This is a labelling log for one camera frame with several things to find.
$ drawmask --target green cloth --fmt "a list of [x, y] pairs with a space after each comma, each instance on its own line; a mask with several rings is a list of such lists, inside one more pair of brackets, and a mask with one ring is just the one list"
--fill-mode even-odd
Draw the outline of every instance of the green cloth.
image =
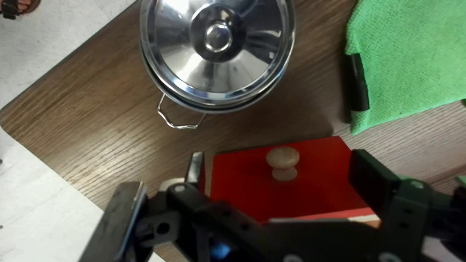
[[359, 0], [346, 53], [361, 55], [370, 100], [354, 133], [464, 98], [466, 0]]

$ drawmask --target wood grain surface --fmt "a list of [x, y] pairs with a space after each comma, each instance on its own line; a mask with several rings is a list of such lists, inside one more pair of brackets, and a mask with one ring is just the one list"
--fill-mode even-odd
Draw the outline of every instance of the wood grain surface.
[[[124, 180], [183, 175], [192, 151], [207, 152], [342, 135], [402, 174], [451, 189], [466, 171], [466, 109], [442, 106], [349, 135], [342, 47], [355, 0], [297, 0], [297, 44], [285, 78], [257, 104], [173, 130], [157, 116], [160, 91], [138, 46], [138, 5], [0, 111], [1, 126], [99, 206]], [[167, 103], [179, 119], [196, 114]]]

